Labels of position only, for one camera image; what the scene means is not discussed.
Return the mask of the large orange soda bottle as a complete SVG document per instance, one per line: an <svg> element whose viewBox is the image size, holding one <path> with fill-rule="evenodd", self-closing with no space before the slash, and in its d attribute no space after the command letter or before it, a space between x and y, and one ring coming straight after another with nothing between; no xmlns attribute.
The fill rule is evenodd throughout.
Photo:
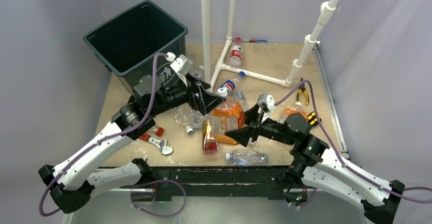
<svg viewBox="0 0 432 224"><path fill-rule="evenodd" d="M214 109L208 118L213 136L218 143L230 146L239 144L236 140L225 135L227 131L245 127L244 110L238 101L227 97L226 102Z"/></svg>

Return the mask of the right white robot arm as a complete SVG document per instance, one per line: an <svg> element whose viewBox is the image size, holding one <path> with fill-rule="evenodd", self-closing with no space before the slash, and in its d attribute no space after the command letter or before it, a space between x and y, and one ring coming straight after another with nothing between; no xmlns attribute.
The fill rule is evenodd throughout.
<svg viewBox="0 0 432 224"><path fill-rule="evenodd" d="M312 126L301 114L290 114L283 123L263 115L255 105L246 112L247 126L225 135L244 147L259 136L290 145L293 161L282 177L288 188L301 184L318 188L358 207L372 223L393 223L403 183L381 179L352 162L343 162L337 151L310 132Z"/></svg>

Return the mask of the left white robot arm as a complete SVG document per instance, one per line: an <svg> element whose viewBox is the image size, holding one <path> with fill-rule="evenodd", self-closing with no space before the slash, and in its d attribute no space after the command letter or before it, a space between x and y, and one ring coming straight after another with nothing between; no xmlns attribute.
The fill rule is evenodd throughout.
<svg viewBox="0 0 432 224"><path fill-rule="evenodd" d="M69 214L82 208L92 197L123 186L145 188L155 183L152 168L142 158L106 171L98 168L120 149L137 140L155 125L155 116L181 105L209 114L225 102L211 93L210 85L190 74L171 87L157 75L143 76L129 101L116 112L99 134L73 156L57 165L45 165L38 173L58 209Z"/></svg>

